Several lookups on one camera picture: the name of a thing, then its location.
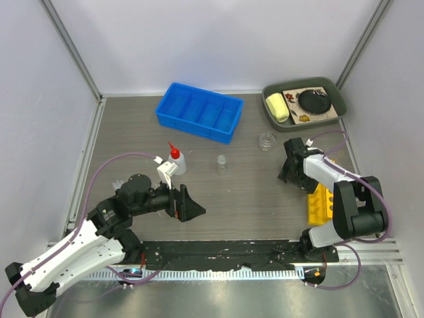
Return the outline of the clear glass flask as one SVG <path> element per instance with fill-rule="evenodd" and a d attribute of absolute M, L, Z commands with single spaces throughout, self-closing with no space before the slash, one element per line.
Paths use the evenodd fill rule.
<path fill-rule="evenodd" d="M 276 137 L 271 132 L 264 132 L 258 137 L 257 143 L 261 151 L 269 152 L 276 145 Z"/>

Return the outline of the yellow test tube rack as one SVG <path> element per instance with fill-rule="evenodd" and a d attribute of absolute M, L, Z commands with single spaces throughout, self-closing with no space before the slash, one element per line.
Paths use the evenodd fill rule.
<path fill-rule="evenodd" d="M 307 222 L 309 225 L 324 225 L 333 218 L 333 184 L 336 173 L 316 157 L 305 164 L 307 175 Z"/>

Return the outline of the red cap wash bottle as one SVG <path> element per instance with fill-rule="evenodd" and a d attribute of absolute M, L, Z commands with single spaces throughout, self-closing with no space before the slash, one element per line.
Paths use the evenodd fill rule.
<path fill-rule="evenodd" d="M 168 160 L 175 163 L 178 168 L 174 172 L 177 176 L 182 176 L 186 173 L 186 160 L 184 154 L 180 152 L 171 142 L 168 143 L 170 146 L 170 154 Z"/>

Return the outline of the blue divided plastic bin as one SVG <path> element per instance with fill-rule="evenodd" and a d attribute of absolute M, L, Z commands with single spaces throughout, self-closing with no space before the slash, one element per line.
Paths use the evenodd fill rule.
<path fill-rule="evenodd" d="M 237 97 L 172 83 L 155 114 L 162 126 L 229 144 L 243 105 Z"/>

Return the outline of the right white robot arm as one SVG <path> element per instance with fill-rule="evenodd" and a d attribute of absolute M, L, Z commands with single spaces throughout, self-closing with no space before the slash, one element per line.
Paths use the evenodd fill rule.
<path fill-rule="evenodd" d="M 350 240 L 374 244 L 392 231 L 392 212 L 374 176 L 354 174 L 329 160 L 313 141 L 291 138 L 284 143 L 286 161 L 278 178 L 311 195 L 319 184 L 333 194 L 333 217 L 300 236 L 300 256 L 312 262 L 323 250 Z"/>

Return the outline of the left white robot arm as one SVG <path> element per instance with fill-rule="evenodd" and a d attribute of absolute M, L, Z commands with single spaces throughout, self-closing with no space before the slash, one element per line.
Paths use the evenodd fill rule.
<path fill-rule="evenodd" d="M 6 276 L 23 313 L 27 317 L 42 313 L 68 288 L 102 267 L 136 263 L 142 243 L 130 229 L 133 219 L 157 211 L 165 211 L 182 223 L 206 212 L 189 196 L 185 185 L 175 189 L 161 183 L 153 188 L 148 176 L 131 176 L 44 254 L 6 267 Z"/>

